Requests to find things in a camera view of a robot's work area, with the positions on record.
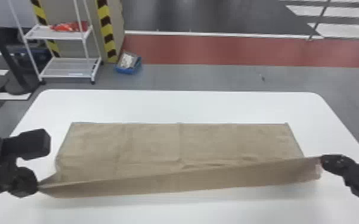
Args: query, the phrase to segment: gray floor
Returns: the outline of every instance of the gray floor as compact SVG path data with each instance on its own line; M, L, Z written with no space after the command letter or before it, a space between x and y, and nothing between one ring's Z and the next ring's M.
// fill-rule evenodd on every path
M327 101L359 141L359 69L144 65L138 74L128 76L117 74L113 72L113 66L106 65L100 70L95 86L88 80L79 83L49 81L30 101L6 102L0 108L1 136L11 133L37 94L44 89L315 92Z

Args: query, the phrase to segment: blue container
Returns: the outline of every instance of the blue container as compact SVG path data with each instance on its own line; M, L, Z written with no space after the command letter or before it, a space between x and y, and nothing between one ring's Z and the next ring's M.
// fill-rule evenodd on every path
M138 69L141 67L141 64L142 64L142 57L138 57L134 67L125 69L123 67L116 65L116 71L123 74L135 74L138 71Z

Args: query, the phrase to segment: white wall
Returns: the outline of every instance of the white wall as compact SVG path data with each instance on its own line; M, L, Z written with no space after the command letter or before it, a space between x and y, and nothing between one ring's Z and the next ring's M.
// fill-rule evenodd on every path
M32 27L35 23L30 0L11 0L23 27ZM8 0L0 0L0 27L16 27Z

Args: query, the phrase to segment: red object on shelf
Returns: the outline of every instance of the red object on shelf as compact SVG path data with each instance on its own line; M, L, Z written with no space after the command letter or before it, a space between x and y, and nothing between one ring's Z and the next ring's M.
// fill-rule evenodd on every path
M81 21L82 31L86 32L88 30L88 22L87 21ZM55 31L61 31L61 32L80 32L79 23L78 22L72 22L72 23L59 23L50 26L50 29Z

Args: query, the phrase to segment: yellow and black striped pillar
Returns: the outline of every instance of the yellow and black striped pillar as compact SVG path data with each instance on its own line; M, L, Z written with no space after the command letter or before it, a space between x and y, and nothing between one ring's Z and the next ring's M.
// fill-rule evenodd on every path
M36 18L38 18L39 24L43 26L47 26L47 18L45 11L42 8L40 0L30 0L33 6L33 11L35 12ZM60 57L60 50L57 46L57 43L54 40L47 40L47 47L53 53L53 55L57 58Z
M103 36L107 62L116 63L118 60L116 43L114 41L113 25L107 0L96 0L97 14L100 21L100 31Z

